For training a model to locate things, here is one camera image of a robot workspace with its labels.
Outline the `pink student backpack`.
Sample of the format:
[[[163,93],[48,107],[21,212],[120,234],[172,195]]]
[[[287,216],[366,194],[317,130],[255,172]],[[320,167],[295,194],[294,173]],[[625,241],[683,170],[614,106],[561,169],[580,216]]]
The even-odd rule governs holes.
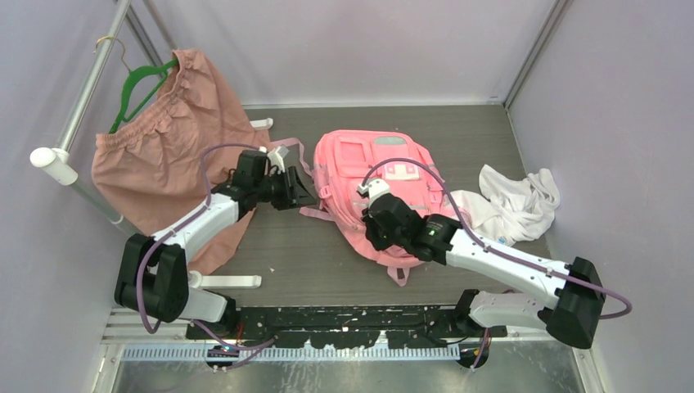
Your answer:
[[[300,213],[336,224],[358,254],[385,266],[401,287],[420,261],[400,247],[378,251],[368,241],[361,220],[367,200],[357,193],[358,186],[381,179],[420,215],[469,217],[463,208],[449,204],[435,179],[439,171],[429,151],[404,133],[348,129],[326,133],[313,151],[313,166],[305,171],[313,180],[318,206],[302,207]]]

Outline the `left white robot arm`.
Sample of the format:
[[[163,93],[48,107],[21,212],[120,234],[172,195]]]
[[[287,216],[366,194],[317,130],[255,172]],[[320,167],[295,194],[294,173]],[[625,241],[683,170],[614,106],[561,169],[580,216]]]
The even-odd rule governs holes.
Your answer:
[[[210,240],[241,222],[259,203],[276,210],[310,206],[315,198],[297,169],[284,158],[285,145],[272,150],[246,146],[228,179],[212,186],[191,212],[151,236],[132,235],[125,244],[115,302],[137,311],[149,333],[177,319],[206,322],[217,337],[233,335],[239,325],[236,302],[189,281],[188,265]]]

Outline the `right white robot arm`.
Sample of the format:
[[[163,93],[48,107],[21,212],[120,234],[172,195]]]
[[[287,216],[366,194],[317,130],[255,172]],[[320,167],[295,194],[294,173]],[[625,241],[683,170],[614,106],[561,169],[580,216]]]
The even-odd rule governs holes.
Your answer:
[[[462,222],[421,216],[389,193],[369,202],[362,220],[367,240],[379,251],[399,246],[420,261],[470,270],[512,288],[506,294],[465,290],[454,315],[462,335],[498,326],[543,328],[568,346],[592,347],[606,296],[591,261],[577,257],[567,264],[493,245],[469,234]]]

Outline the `white crumpled cloth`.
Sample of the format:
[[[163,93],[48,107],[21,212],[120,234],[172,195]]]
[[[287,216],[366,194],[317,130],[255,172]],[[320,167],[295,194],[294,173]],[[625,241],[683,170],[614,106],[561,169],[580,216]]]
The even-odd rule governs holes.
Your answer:
[[[479,192],[452,192],[466,224],[501,244],[538,240],[552,226],[561,195],[549,169],[511,180],[489,165],[479,174]]]

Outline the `pink shorts on hanger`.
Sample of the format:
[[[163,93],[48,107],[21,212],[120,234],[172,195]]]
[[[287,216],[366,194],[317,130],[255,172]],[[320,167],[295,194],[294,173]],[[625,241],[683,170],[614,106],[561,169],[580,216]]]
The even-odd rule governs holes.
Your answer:
[[[113,134],[97,135],[92,181],[103,197],[150,236],[196,208],[204,181],[228,178],[245,145],[272,149],[213,62],[198,49],[178,60],[153,104]]]

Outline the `white clothes rack stand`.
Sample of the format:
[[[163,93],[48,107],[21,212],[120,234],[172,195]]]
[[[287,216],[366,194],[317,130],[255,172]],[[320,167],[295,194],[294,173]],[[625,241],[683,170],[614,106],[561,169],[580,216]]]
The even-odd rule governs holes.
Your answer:
[[[97,135],[93,190],[70,166],[70,147],[101,78],[129,4],[121,1],[107,36],[55,147],[40,147],[31,163],[58,183],[82,192],[115,225],[151,234],[172,224],[236,164],[241,144],[270,147],[269,123],[249,121],[236,94],[197,49],[173,49],[168,62],[128,74],[115,124]]]

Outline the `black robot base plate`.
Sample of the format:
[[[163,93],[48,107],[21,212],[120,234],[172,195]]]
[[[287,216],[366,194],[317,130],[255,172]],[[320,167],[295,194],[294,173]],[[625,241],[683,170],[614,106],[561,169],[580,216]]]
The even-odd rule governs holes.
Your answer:
[[[481,331],[462,326],[452,306],[383,305],[325,307],[241,307],[234,324],[207,323],[226,341],[247,345],[272,340],[276,348],[367,349],[384,338],[389,349],[444,348],[448,343],[478,344]]]

